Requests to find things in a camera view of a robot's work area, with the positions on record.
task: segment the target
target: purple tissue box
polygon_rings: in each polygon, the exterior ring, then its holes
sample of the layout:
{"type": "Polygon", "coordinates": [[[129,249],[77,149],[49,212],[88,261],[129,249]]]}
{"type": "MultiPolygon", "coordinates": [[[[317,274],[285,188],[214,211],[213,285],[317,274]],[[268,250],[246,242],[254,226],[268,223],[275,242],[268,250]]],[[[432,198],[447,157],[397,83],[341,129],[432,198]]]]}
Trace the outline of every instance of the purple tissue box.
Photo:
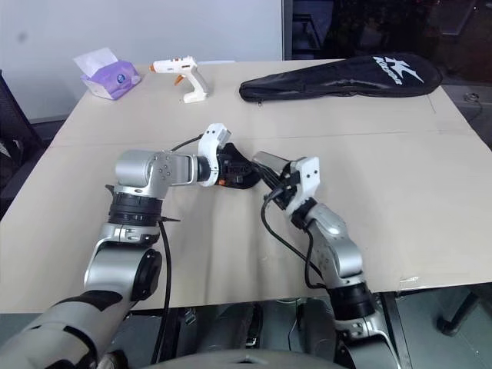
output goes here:
{"type": "Polygon", "coordinates": [[[139,83],[141,77],[132,63],[118,60],[99,68],[92,77],[82,75],[81,80],[94,95],[117,100],[139,83]]]}

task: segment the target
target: tissue box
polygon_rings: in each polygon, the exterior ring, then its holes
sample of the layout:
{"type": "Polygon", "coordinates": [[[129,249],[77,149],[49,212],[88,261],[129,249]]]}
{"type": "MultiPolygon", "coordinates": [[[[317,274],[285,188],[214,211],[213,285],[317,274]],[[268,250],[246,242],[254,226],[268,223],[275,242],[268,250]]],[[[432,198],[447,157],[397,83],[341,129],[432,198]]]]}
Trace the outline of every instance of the tissue box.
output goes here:
{"type": "Polygon", "coordinates": [[[101,98],[116,100],[141,80],[132,63],[118,60],[108,48],[80,55],[74,61],[84,72],[81,80],[101,98]]]}

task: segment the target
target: black chair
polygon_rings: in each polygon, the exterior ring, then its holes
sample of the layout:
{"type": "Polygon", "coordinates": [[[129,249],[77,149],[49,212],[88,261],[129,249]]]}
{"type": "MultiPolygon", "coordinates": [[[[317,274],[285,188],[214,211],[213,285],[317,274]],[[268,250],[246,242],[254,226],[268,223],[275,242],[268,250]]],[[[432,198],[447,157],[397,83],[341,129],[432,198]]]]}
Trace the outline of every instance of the black chair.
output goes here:
{"type": "Polygon", "coordinates": [[[1,70],[0,141],[10,157],[2,154],[2,174],[6,173],[10,178],[0,192],[1,220],[47,148],[18,106],[2,77],[1,70]]]}
{"type": "Polygon", "coordinates": [[[468,287],[470,292],[450,321],[440,316],[437,319],[437,329],[442,334],[454,336],[460,330],[467,317],[475,310],[478,303],[492,304],[492,283],[474,284],[468,287]]]}

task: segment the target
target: white wall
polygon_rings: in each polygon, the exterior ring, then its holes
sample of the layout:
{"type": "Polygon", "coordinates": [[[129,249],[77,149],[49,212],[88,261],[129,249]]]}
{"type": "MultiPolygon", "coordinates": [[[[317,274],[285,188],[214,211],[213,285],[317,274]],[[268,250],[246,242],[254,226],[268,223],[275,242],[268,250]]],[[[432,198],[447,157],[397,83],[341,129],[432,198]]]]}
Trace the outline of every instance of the white wall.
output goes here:
{"type": "Polygon", "coordinates": [[[85,90],[77,55],[281,60],[281,24],[281,0],[0,0],[0,68],[28,118],[50,118],[85,90]]]}

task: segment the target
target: black wire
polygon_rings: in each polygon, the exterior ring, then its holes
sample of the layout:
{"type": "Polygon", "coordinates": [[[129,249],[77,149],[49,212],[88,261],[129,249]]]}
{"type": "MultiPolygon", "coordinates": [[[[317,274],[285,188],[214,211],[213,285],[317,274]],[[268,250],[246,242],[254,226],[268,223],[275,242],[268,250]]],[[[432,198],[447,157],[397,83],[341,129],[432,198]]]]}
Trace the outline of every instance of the black wire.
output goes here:
{"type": "Polygon", "coordinates": [[[162,242],[164,243],[164,252],[166,257],[166,293],[164,297],[164,310],[162,311],[161,323],[157,338],[155,339],[154,353],[152,354],[151,364],[156,364],[161,353],[162,341],[164,338],[164,332],[166,330],[166,323],[168,320],[169,299],[171,297],[171,250],[169,249],[169,240],[164,223],[159,221],[159,228],[161,229],[162,242]]]}
{"type": "MultiPolygon", "coordinates": [[[[281,189],[281,188],[275,188],[268,196],[267,198],[265,198],[264,202],[263,202],[263,205],[261,206],[261,213],[260,213],[260,216],[261,216],[261,222],[263,223],[264,227],[267,228],[267,231],[268,233],[270,233],[272,236],[274,236],[278,241],[280,241],[286,248],[288,248],[289,250],[291,250],[292,252],[294,252],[299,258],[301,258],[305,263],[308,262],[307,258],[298,250],[296,249],[294,246],[292,246],[291,244],[289,244],[286,240],[284,240],[282,237],[280,237],[277,233],[275,233],[271,228],[270,228],[270,225],[268,224],[267,222],[267,218],[265,216],[265,212],[266,212],[266,208],[267,208],[267,205],[270,201],[272,201],[274,198],[276,198],[277,196],[279,196],[284,190],[281,189]]],[[[310,261],[308,262],[309,266],[311,266],[311,268],[313,268],[313,271],[319,275],[319,277],[321,279],[323,279],[323,275],[321,274],[321,271],[316,267],[316,265],[314,265],[313,263],[311,263],[310,261]]]]}
{"type": "Polygon", "coordinates": [[[292,346],[291,346],[291,334],[294,331],[295,326],[298,323],[298,301],[295,301],[295,320],[294,323],[292,324],[291,329],[289,330],[289,333],[287,334],[287,342],[289,344],[289,351],[292,351],[292,346]]]}
{"type": "Polygon", "coordinates": [[[314,239],[313,239],[313,234],[308,229],[306,229],[305,231],[307,233],[307,236],[309,237],[309,246],[307,247],[306,262],[304,263],[304,282],[306,282],[307,287],[312,290],[317,290],[319,288],[322,288],[328,291],[326,285],[322,283],[312,284],[309,279],[309,264],[311,263],[311,255],[313,253],[314,239]]]}
{"type": "Polygon", "coordinates": [[[173,147],[173,148],[171,149],[171,151],[176,151],[176,150],[178,150],[178,149],[182,148],[183,146],[186,146],[186,145],[189,145],[189,144],[190,144],[190,143],[192,143],[192,142],[198,141],[198,140],[199,140],[200,138],[202,138],[202,137],[203,137],[203,134],[198,135],[197,137],[192,138],[191,140],[187,140],[187,141],[185,141],[185,142],[182,142],[182,143],[180,143],[178,146],[173,147]]]}

